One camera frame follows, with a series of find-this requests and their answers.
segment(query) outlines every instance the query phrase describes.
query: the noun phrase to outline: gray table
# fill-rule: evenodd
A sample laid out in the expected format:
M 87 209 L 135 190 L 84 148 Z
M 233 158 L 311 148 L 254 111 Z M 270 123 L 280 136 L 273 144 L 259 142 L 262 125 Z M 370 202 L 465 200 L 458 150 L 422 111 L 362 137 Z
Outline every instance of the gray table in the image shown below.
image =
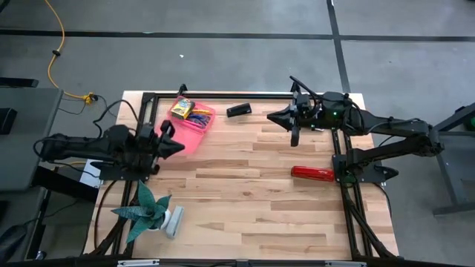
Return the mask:
M 0 191 L 30 186 L 39 163 L 33 143 L 50 133 L 61 97 L 56 88 L 0 88 L 0 108 L 17 112 L 10 134 L 0 136 Z

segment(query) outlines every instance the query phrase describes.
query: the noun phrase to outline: red object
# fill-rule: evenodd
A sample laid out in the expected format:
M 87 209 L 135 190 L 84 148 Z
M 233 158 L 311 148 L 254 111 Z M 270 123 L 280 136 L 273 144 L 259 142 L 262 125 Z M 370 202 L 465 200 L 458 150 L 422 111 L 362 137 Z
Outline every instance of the red object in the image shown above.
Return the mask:
M 333 182 L 335 180 L 335 174 L 330 169 L 325 168 L 310 168 L 304 166 L 293 166 L 291 170 L 293 177 L 314 179 L 324 182 Z

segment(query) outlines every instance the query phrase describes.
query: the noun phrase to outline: black floor stripe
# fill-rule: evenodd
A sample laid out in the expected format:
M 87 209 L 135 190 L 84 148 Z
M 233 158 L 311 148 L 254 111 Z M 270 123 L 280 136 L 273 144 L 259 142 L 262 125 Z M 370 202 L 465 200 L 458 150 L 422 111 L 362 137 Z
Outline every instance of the black floor stripe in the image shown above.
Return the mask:
M 341 35 L 343 41 L 374 42 L 475 42 L 475 36 L 359 36 Z
M 344 93 L 351 93 L 350 81 L 348 80 L 347 66 L 344 63 L 343 48 L 341 47 L 340 31 L 336 21 L 335 7 L 333 1 L 327 0 L 328 15 L 330 17 L 330 26 L 333 33 L 333 44 L 335 45 L 336 64 L 340 73 L 341 87 Z
M 6 30 L 0 35 L 13 36 L 61 36 L 57 30 Z M 107 31 L 66 31 L 67 37 L 109 37 L 109 38 L 187 38 L 187 39 L 288 39 L 288 40 L 331 40 L 331 34 L 293 33 L 139 33 Z

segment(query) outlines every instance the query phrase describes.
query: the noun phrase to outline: black object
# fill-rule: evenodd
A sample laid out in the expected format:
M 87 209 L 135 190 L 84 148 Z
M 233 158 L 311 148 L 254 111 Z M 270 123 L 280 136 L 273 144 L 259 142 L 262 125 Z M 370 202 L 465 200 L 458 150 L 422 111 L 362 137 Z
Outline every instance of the black object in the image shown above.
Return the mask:
M 158 136 L 152 124 L 142 125 L 135 136 L 125 125 L 114 125 L 100 138 L 70 137 L 56 133 L 35 143 L 43 143 L 39 157 L 48 162 L 69 157 L 98 159 L 91 165 L 101 170 L 100 179 L 145 181 L 156 174 L 159 157 L 168 158 L 185 148 L 171 138 L 173 125 L 164 121 Z
M 73 179 L 69 179 L 42 166 L 36 169 L 35 177 L 31 183 L 32 186 L 42 186 L 61 194 L 66 194 L 74 198 L 80 198 L 92 203 L 96 202 L 97 188 L 85 185 Z
M 326 92 L 323 95 L 318 95 L 296 78 L 291 76 L 291 79 L 294 81 L 291 89 L 293 92 L 292 104 L 282 111 L 267 115 L 267 119 L 292 131 L 291 146 L 298 145 L 299 132 L 302 127 L 312 130 L 316 128 L 340 129 L 348 136 L 375 133 L 406 137 L 400 142 L 366 151 L 351 148 L 346 152 L 346 156 L 337 155 L 333 160 L 333 170 L 337 181 L 343 180 L 349 175 L 362 175 L 365 167 L 383 159 L 406 154 L 436 156 L 444 149 L 439 141 L 438 131 L 420 119 L 404 120 L 374 116 L 368 111 L 361 110 L 347 93 Z M 301 87 L 309 94 L 302 94 Z M 310 104 L 310 97 L 314 102 L 313 106 Z M 385 177 L 387 170 L 382 171 Z M 376 181 L 372 179 L 361 180 L 361 182 Z
M 8 86 L 12 88 L 35 88 L 38 86 L 38 80 L 0 77 L 0 86 Z
M 249 103 L 237 105 L 226 110 L 226 115 L 228 115 L 228 118 L 249 113 L 252 113 L 251 105 Z
M 15 122 L 16 111 L 12 108 L 0 108 L 0 135 L 9 134 Z

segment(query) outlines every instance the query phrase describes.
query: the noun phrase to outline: black eraser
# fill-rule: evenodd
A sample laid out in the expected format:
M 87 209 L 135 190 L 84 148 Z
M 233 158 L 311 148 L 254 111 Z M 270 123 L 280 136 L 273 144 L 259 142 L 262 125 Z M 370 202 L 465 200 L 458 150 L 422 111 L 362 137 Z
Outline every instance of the black eraser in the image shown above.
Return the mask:
M 0 135 L 9 134 L 16 118 L 16 111 L 12 108 L 0 108 Z
M 237 105 L 235 107 L 228 108 L 226 110 L 226 114 L 228 115 L 228 118 L 231 118 L 232 116 L 239 116 L 239 115 L 244 115 L 248 113 L 252 113 L 251 105 L 249 103 Z

